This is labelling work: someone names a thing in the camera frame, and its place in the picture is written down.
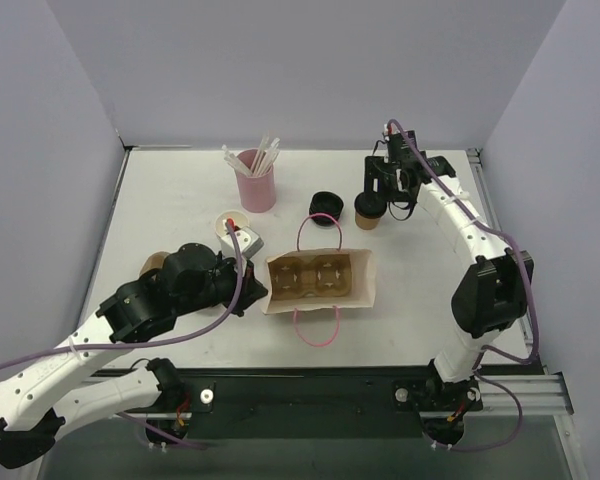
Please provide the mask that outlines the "stack of black lids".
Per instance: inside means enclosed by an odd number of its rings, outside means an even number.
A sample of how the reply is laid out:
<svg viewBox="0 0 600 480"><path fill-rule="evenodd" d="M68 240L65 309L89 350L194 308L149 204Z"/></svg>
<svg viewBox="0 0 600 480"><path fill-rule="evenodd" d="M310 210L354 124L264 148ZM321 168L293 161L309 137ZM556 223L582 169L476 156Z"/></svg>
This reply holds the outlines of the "stack of black lids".
<svg viewBox="0 0 600 480"><path fill-rule="evenodd" d="M344 202L342 198L330 191L318 191L309 205L311 220L321 227L331 227L340 219Z"/></svg>

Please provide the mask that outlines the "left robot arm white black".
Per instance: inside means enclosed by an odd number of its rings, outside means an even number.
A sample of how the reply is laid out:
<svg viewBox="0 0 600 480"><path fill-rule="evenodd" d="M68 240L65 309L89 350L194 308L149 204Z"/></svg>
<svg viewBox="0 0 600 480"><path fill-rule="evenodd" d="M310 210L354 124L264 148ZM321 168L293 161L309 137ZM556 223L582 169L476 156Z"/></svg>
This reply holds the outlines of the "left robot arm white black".
<svg viewBox="0 0 600 480"><path fill-rule="evenodd" d="M218 305L243 316L267 293L251 261L205 245L189 243L172 254L153 255L139 277L101 303L56 353L0 382L0 465L22 467L68 433L119 412L179 407L186 388L166 358L102 383L83 382L171 331L180 316Z"/></svg>

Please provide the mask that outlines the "single brown paper cup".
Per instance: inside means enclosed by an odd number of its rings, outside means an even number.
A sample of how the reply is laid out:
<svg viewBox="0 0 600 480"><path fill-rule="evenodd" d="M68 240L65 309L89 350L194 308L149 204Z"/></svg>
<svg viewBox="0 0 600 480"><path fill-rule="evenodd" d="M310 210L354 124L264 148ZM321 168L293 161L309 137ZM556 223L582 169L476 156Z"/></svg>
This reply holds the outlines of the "single brown paper cup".
<svg viewBox="0 0 600 480"><path fill-rule="evenodd" d="M371 231L378 227L381 217L367 217L360 213L355 214L355 223L358 228Z"/></svg>

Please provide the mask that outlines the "stack of brown paper cups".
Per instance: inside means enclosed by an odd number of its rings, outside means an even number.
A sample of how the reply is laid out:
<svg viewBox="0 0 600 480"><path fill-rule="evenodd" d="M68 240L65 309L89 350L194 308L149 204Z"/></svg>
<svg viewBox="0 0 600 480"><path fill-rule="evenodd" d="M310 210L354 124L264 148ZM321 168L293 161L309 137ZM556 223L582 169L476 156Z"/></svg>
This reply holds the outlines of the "stack of brown paper cups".
<svg viewBox="0 0 600 480"><path fill-rule="evenodd" d="M217 239L221 239L228 235L226 225L230 223L233 230L236 232L237 238L241 237L239 233L245 227L250 226L249 217L240 210L227 210L222 212L215 220L214 228Z"/></svg>

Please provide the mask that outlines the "single brown pulp cup carrier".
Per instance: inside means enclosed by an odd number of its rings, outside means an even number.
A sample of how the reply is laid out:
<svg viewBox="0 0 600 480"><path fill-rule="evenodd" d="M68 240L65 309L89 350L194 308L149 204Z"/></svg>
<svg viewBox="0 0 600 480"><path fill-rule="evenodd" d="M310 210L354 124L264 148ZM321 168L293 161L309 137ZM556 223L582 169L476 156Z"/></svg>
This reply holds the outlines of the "single brown pulp cup carrier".
<svg viewBox="0 0 600 480"><path fill-rule="evenodd" d="M344 297L352 289L351 261L345 254L280 257L268 270L276 301Z"/></svg>

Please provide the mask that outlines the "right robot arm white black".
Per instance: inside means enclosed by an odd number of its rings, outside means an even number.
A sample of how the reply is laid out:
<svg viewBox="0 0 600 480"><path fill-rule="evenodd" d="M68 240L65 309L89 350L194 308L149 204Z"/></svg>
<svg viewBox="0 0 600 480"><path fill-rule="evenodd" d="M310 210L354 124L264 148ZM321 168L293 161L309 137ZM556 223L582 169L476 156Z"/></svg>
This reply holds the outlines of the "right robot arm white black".
<svg viewBox="0 0 600 480"><path fill-rule="evenodd" d="M471 379L486 345L530 310L527 287L534 263L488 226L443 156L418 150L413 131L387 131L379 141L385 154L364 160L364 186L354 200L355 221L373 229L393 206L413 214L423 209L434 220L465 270L451 299L455 320L450 339L432 361L425 380L426 401L444 408Z"/></svg>

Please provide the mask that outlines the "pink cream paper gift bag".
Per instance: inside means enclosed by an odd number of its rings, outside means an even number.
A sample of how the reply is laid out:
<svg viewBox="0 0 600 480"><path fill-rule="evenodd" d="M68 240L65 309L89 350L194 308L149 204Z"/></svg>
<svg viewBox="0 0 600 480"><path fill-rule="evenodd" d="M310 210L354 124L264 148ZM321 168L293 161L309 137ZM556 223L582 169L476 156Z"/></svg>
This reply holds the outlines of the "pink cream paper gift bag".
<svg viewBox="0 0 600 480"><path fill-rule="evenodd" d="M377 262L374 254L370 249L348 249L343 246L344 234L339 221L335 221L333 227L338 233L337 245L333 248L318 248L304 249L301 247L301 236L305 225L311 221L311 215L305 218L298 224L298 229L295 238L294 249L275 256L269 256L265 259L264 272L267 276L268 295L261 301L261 311L265 315L280 315L290 313L292 315L292 325L297 337L303 343L314 347L327 347L334 342L338 337L341 326L341 315L344 309L360 309L371 308L375 304L376 299L376 279L377 279ZM280 257L312 257L323 254L345 254L350 257L352 268L352 289L351 292L344 297L309 297L296 300L281 300L272 299L271 279L268 270L268 264ZM314 312L318 310L330 310L334 314L335 328L331 336L321 342L315 342L303 335L299 317L304 312Z"/></svg>

